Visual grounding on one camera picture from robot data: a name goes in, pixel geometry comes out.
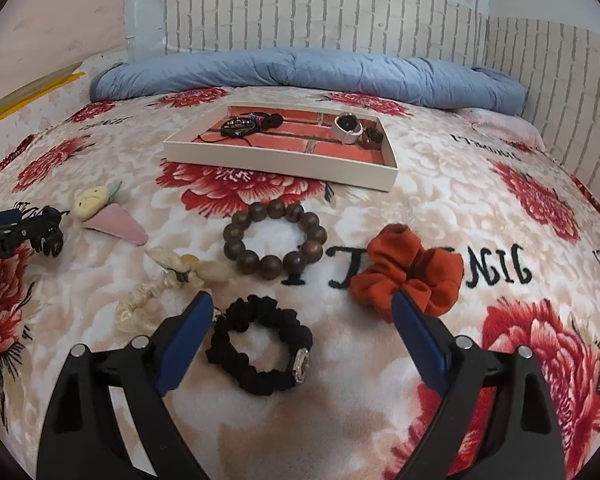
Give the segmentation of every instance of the bed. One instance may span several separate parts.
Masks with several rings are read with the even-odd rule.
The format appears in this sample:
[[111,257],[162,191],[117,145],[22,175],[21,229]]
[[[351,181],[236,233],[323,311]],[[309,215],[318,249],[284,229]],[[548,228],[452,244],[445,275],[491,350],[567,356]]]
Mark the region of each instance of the bed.
[[[232,100],[328,100],[337,110],[381,114],[400,168],[393,190],[163,158],[167,136]],[[300,280],[237,276],[211,293],[221,310],[248,294],[295,309],[314,334],[312,364],[299,387],[254,397],[198,353],[165,403],[211,478],[391,480],[407,460],[438,399],[420,383],[394,327],[347,290],[368,265],[366,245],[397,222],[426,248],[462,256],[460,297],[443,316],[452,333],[484,348],[524,342],[536,352],[557,409],[568,478],[600,446],[600,205],[544,153],[483,137],[452,112],[302,88],[213,88],[87,104],[18,151],[0,165],[0,210],[69,211],[79,191],[122,181],[123,207],[149,237],[137,247],[86,230],[67,214],[57,258],[23,246],[0,261],[0,439],[30,475],[70,348],[83,342],[99,351],[129,341],[114,327],[116,305],[162,270],[145,250],[225,261],[228,216],[274,198],[318,214],[329,235],[325,256]],[[269,220],[250,228],[246,240],[259,254],[280,255],[300,242],[290,225]],[[178,314],[191,299],[186,288],[167,292],[152,304],[152,316]],[[234,341],[258,368],[280,361],[281,349],[264,330],[251,328]],[[151,472],[124,396],[113,396],[130,455]],[[489,401],[480,398],[454,471],[471,463]]]

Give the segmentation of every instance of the white brick wallpaper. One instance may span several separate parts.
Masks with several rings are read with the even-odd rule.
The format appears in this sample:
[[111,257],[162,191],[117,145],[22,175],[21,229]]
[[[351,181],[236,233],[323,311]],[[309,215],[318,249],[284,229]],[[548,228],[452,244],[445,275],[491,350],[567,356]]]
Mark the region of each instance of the white brick wallpaper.
[[306,46],[484,59],[486,17],[451,0],[165,0],[169,52]]
[[488,34],[487,66],[529,88],[523,117],[600,200],[600,34],[493,16]]

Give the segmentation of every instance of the metal screw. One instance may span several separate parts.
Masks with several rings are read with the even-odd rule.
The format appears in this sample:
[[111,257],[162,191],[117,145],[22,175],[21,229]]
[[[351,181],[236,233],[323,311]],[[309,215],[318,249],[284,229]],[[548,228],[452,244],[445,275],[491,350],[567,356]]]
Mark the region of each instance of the metal screw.
[[83,345],[82,343],[79,343],[77,345],[75,345],[73,348],[71,348],[71,355],[74,357],[80,357],[82,355],[84,355],[84,353],[87,351],[87,347],[85,345]]
[[526,345],[522,345],[520,348],[518,348],[518,353],[525,359],[529,359],[531,358],[531,356],[534,354],[534,351],[529,348]]
[[467,337],[465,335],[459,335],[458,337],[456,337],[456,345],[462,350],[468,350],[474,345],[474,342],[471,341],[470,337]]
[[139,335],[138,337],[135,337],[133,339],[133,341],[131,342],[131,346],[138,350],[140,350],[142,348],[147,348],[148,345],[149,345],[149,338],[145,335]]

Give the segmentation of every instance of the red scrunchie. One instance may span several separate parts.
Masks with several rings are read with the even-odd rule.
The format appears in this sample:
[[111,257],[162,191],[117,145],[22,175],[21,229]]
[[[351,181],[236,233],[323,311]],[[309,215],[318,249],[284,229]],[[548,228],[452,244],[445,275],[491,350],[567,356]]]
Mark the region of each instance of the red scrunchie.
[[407,226],[389,224],[369,243],[372,264],[351,279],[354,300],[371,304],[387,323],[392,322],[391,298],[404,290],[421,311],[441,316],[458,300],[464,275],[460,254],[444,249],[424,250]]

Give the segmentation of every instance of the wooden bead bracelet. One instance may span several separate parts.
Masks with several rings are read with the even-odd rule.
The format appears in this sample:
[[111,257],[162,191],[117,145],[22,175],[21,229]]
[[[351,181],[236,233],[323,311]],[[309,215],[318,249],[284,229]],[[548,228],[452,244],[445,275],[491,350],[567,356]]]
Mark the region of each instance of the wooden bead bracelet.
[[[242,237],[251,222],[260,222],[267,215],[278,219],[283,216],[292,223],[300,225],[304,231],[305,242],[299,251],[291,251],[282,258],[268,254],[263,259],[244,246]],[[275,280],[284,270],[287,274],[302,274],[306,264],[320,260],[323,254],[322,244],[327,241],[327,231],[320,225],[315,213],[305,213],[299,203],[288,206],[282,200],[274,199],[268,204],[254,202],[247,211],[238,211],[231,218],[231,223],[222,232],[224,238],[224,255],[238,265],[243,274],[258,272],[265,280]]]

